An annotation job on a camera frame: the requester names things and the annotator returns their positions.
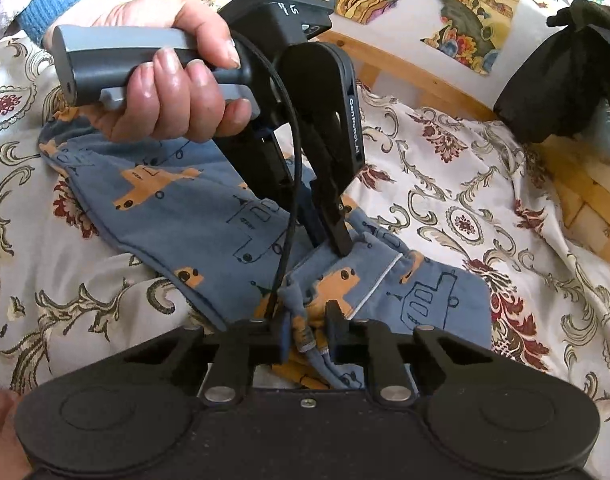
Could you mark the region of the person's right hand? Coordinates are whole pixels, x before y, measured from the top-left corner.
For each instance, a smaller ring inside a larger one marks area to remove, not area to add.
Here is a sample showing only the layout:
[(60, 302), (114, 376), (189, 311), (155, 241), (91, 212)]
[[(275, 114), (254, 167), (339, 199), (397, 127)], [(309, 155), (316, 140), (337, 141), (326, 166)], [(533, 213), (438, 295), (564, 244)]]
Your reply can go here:
[(18, 404), (16, 392), (0, 389), (0, 480), (22, 480), (32, 472), (14, 429)]

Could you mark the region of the person's left hand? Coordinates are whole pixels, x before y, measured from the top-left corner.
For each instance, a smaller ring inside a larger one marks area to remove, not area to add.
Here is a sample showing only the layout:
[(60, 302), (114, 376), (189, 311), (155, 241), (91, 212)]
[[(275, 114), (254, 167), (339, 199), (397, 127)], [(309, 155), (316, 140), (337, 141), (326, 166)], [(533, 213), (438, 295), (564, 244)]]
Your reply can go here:
[(235, 136), (251, 119), (251, 103), (226, 102), (206, 67), (232, 70), (240, 66), (240, 58), (226, 22), (201, 0), (81, 0), (50, 25), (43, 47), (51, 48), (54, 30), (63, 25), (174, 27), (198, 41), (200, 58), (187, 66), (181, 65), (173, 49), (163, 47), (136, 68), (122, 110), (110, 112), (100, 104), (79, 109), (108, 140), (127, 143), (184, 136), (202, 143), (213, 136)]

